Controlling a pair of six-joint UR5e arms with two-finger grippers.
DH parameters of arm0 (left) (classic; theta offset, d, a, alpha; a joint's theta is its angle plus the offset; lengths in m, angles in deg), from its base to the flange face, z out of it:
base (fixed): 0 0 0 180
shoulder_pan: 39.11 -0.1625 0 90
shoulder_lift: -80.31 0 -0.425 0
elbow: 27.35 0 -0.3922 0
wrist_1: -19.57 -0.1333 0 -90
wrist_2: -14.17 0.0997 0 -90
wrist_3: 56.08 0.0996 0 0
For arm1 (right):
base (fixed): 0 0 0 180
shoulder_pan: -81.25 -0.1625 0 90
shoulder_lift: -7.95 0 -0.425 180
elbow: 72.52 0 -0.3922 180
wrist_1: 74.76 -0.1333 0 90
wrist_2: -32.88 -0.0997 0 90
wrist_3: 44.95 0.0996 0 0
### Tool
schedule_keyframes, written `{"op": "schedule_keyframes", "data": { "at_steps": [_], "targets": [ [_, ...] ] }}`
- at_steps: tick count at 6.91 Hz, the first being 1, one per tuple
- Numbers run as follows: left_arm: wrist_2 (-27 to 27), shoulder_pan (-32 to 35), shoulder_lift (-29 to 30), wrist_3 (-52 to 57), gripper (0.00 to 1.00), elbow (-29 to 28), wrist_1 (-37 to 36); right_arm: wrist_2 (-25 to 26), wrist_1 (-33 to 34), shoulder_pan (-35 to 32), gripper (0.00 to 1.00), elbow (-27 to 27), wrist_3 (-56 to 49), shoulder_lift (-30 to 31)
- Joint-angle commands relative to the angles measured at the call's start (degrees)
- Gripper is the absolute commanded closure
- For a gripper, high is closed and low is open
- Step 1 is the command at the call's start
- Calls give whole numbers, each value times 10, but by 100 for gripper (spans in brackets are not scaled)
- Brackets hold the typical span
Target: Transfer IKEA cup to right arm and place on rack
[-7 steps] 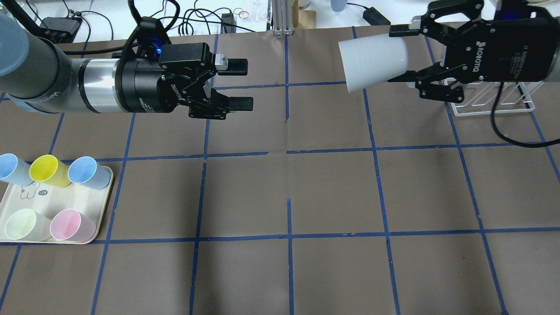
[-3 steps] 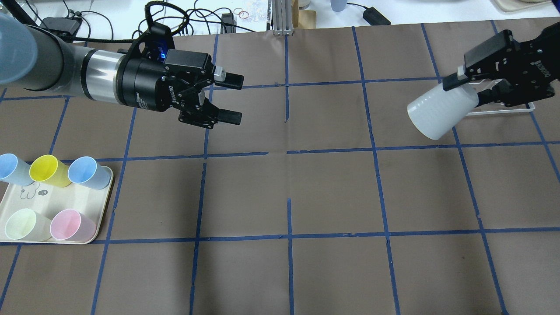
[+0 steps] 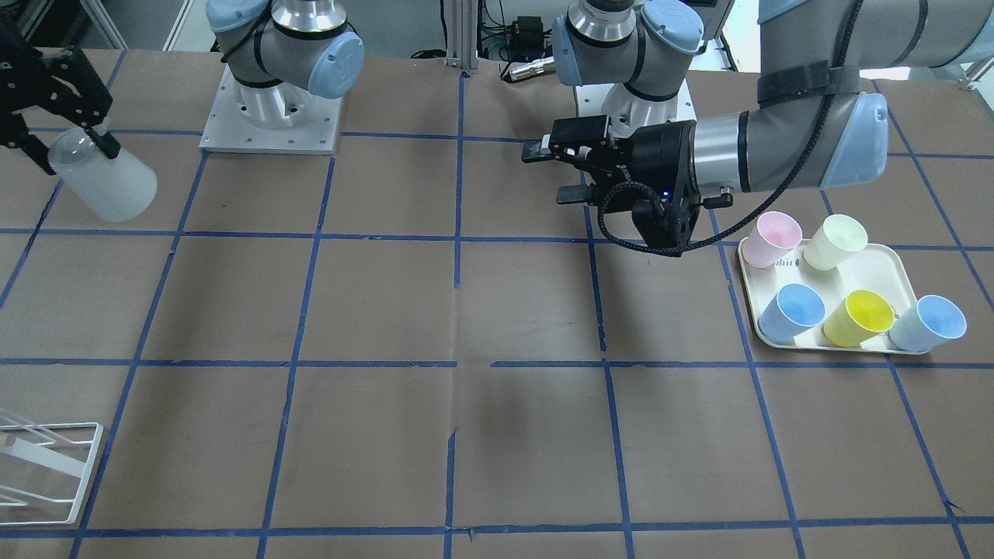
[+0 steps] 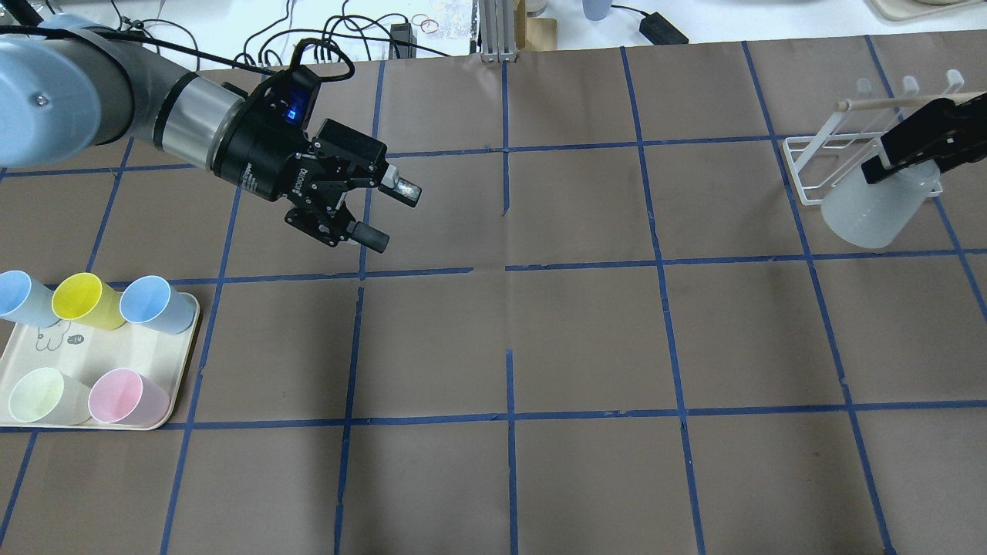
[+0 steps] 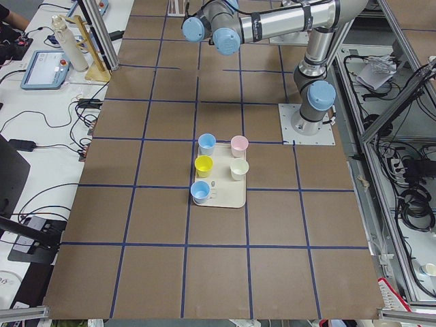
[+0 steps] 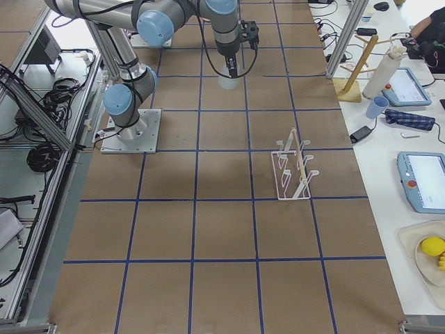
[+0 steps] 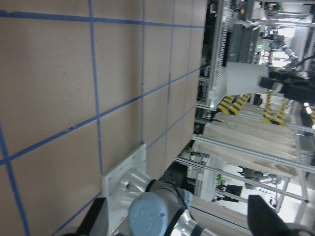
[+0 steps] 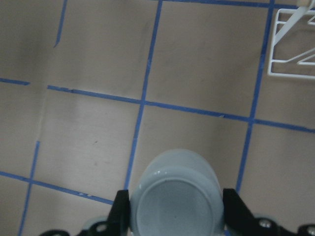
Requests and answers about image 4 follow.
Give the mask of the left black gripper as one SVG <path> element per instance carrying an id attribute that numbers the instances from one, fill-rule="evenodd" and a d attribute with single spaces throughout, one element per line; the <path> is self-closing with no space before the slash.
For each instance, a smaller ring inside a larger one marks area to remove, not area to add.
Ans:
<path id="1" fill-rule="evenodd" d="M 345 198 L 360 187 L 377 187 L 407 207 L 417 207 L 422 187 L 386 162 L 386 145 L 332 119 L 314 138 L 283 123 L 250 98 L 220 140 L 211 167 L 222 180 L 269 203 L 292 204 L 285 222 L 332 248 L 356 243 L 383 253 L 390 236 L 357 221 Z"/>

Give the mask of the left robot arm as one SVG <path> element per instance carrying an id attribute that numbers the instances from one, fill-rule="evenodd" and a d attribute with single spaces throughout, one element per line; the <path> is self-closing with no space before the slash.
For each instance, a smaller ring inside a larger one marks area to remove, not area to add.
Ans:
<path id="1" fill-rule="evenodd" d="M 352 61 L 326 77 L 303 66 L 321 44 L 303 39 L 285 69 L 246 92 L 166 59 L 147 36 L 67 14 L 4 25 L 2 166 L 59 163 L 133 137 L 269 203 L 288 200 L 287 224 L 325 245 L 382 253 L 389 236 L 355 218 L 349 193 L 377 189 L 415 207 L 422 190 L 371 136 L 332 119 L 307 134 L 321 85 L 355 74 Z"/>

